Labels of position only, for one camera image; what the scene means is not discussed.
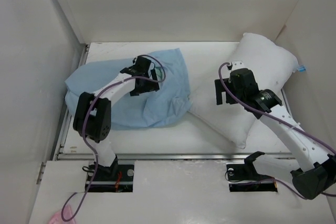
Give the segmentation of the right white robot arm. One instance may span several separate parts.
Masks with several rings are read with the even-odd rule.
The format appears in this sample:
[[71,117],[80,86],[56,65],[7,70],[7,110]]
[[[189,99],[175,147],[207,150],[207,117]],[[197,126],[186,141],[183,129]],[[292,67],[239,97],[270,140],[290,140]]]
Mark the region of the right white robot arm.
[[268,180],[291,183],[296,194],[308,200],[324,194],[335,184],[335,150],[305,132],[274,92],[260,90],[253,72],[242,62],[226,62],[222,66],[230,73],[228,78],[215,80],[216,103],[242,105],[273,131],[294,156],[293,160],[282,160],[254,152],[244,159],[241,180],[247,184]]

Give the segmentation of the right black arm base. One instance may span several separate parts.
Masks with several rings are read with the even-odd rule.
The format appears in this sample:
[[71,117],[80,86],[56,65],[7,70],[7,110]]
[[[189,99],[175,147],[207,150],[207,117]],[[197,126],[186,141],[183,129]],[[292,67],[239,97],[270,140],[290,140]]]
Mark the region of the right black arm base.
[[256,172],[253,162],[264,152],[254,152],[243,163],[228,163],[225,178],[229,182],[231,193],[278,192],[274,179]]

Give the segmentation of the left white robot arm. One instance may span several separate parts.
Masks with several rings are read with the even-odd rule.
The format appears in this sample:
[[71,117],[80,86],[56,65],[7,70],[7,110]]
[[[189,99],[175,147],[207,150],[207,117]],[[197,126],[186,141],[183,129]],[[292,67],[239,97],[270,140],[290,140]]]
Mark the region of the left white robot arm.
[[157,78],[151,65],[162,64],[149,55],[139,55],[133,65],[123,68],[116,78],[94,93],[83,92],[79,96],[73,121],[73,129],[84,139],[93,151],[99,174],[106,180],[117,176],[117,156],[106,140],[111,130],[111,110],[126,94],[138,96],[158,91],[159,83],[165,80]]

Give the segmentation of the white pillow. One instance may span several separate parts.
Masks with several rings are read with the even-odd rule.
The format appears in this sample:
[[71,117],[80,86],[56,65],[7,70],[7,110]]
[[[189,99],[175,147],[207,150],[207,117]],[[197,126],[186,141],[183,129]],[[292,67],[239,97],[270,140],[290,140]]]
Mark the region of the white pillow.
[[261,90],[278,93],[299,64],[292,53],[253,33],[244,33],[227,61],[233,64],[231,70],[216,66],[201,78],[191,93],[190,112],[238,148],[244,149],[256,118],[242,105],[226,103],[226,100],[233,99],[225,92],[218,74],[221,72],[224,79],[231,79],[231,82],[225,81],[226,87],[247,103]]

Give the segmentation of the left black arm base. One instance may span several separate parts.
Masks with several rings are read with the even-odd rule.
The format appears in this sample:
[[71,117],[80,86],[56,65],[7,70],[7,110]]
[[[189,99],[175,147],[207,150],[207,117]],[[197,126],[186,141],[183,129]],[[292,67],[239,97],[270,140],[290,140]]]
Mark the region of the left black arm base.
[[116,158],[111,167],[98,166],[93,182],[90,180],[95,171],[95,162],[83,166],[87,173],[85,190],[89,193],[131,193],[133,192],[134,165],[119,164]]

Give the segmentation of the light blue pillowcase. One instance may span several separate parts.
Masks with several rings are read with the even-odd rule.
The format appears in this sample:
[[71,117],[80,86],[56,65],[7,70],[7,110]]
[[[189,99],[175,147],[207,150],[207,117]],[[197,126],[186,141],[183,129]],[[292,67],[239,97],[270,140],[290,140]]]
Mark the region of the light blue pillowcase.
[[[166,74],[156,92],[139,96],[123,96],[111,109],[113,130],[161,127],[177,122],[190,109],[191,94],[187,67],[180,49],[154,51],[150,56],[162,66],[156,66],[156,73]],[[65,81],[67,94],[65,102],[71,115],[76,112],[79,96],[83,92],[93,93],[117,77],[125,67],[132,65],[132,59],[117,59],[87,63],[74,71]]]

